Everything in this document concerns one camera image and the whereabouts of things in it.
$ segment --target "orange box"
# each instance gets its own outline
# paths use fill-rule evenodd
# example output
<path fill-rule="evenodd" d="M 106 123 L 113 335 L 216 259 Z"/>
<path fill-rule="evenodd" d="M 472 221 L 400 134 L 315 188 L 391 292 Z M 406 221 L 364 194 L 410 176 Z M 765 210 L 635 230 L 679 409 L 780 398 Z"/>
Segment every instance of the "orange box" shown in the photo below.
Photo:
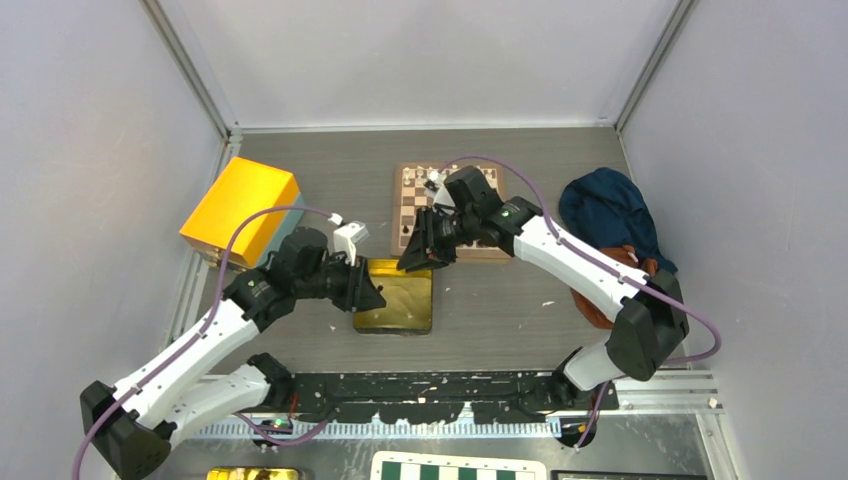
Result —
<path fill-rule="evenodd" d="M 294 174 L 241 157 L 233 157 L 188 217 L 180 235 L 215 265 L 233 232 L 247 217 L 280 205 L 303 205 Z M 230 253 L 230 266 L 253 268 L 264 261 L 274 241 L 291 233 L 303 212 L 291 210 L 264 215 L 239 234 Z"/>

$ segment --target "chessboard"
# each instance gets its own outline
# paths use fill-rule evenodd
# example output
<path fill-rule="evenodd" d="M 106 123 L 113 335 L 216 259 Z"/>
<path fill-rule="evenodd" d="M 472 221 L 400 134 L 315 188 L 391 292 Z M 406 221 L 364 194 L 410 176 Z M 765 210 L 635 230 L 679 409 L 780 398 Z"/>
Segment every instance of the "chessboard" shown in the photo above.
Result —
<path fill-rule="evenodd" d="M 441 166 L 438 162 L 400 163 L 395 169 L 394 178 L 394 209 L 392 214 L 392 248 L 394 256 L 403 254 L 412 228 L 415 225 L 415 211 L 419 207 L 433 206 L 433 197 L 427 194 L 424 182 L 432 171 Z M 464 165 L 451 165 L 444 175 L 459 170 Z M 501 198 L 504 198 L 504 170 L 500 165 L 480 163 L 475 164 Z M 508 260 L 510 257 L 497 247 L 483 247 L 474 242 L 471 246 L 460 246 L 456 249 L 458 260 Z"/>

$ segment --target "gold block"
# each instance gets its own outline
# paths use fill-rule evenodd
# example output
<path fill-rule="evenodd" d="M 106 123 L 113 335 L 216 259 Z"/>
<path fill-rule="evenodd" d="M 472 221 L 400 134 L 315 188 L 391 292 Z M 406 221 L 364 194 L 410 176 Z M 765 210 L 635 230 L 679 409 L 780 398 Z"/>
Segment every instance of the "gold block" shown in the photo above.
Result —
<path fill-rule="evenodd" d="M 363 334 L 426 335 L 433 327 L 433 272 L 407 273 L 396 258 L 368 260 L 371 281 L 386 299 L 385 308 L 357 312 L 353 328 Z"/>
<path fill-rule="evenodd" d="M 216 468 L 206 480 L 301 480 L 303 475 L 291 468 Z"/>

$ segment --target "orange cloth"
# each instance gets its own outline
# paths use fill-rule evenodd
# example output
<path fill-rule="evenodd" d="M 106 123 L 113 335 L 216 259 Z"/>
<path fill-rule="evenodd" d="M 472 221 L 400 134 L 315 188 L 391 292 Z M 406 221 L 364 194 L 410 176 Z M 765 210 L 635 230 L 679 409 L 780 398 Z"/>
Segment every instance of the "orange cloth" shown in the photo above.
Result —
<path fill-rule="evenodd" d="M 614 259 L 616 262 L 623 263 L 629 267 L 641 268 L 649 275 L 657 273 L 657 261 L 653 258 L 648 258 L 642 262 L 642 266 L 640 267 L 638 261 L 635 260 L 636 249 L 630 245 L 622 245 L 617 248 L 602 248 L 600 251 L 604 255 Z M 598 307 L 589 300 L 586 300 L 586 297 L 575 292 L 573 289 L 571 290 L 571 295 L 574 297 L 574 303 L 577 305 L 577 309 L 580 310 L 580 313 L 582 313 L 587 320 L 589 320 L 589 323 L 594 325 L 595 328 L 612 330 L 613 323 L 609 321 L 600 310 L 598 310 Z"/>

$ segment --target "gray wall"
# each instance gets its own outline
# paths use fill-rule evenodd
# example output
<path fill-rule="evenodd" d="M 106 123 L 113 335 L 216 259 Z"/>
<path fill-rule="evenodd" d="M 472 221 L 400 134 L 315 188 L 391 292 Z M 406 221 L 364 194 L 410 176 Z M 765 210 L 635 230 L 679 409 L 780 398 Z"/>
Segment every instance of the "gray wall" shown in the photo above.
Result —
<path fill-rule="evenodd" d="M 0 478 L 67 478 L 80 391 L 164 340 L 221 141 L 139 2 L 5 2 L 0 45 Z"/>
<path fill-rule="evenodd" d="M 163 4 L 242 127 L 347 127 L 612 125 L 675 2 Z"/>
<path fill-rule="evenodd" d="M 700 2 L 625 145 L 751 478 L 844 478 L 848 4 Z M 709 338 L 696 332 L 694 349 Z"/>

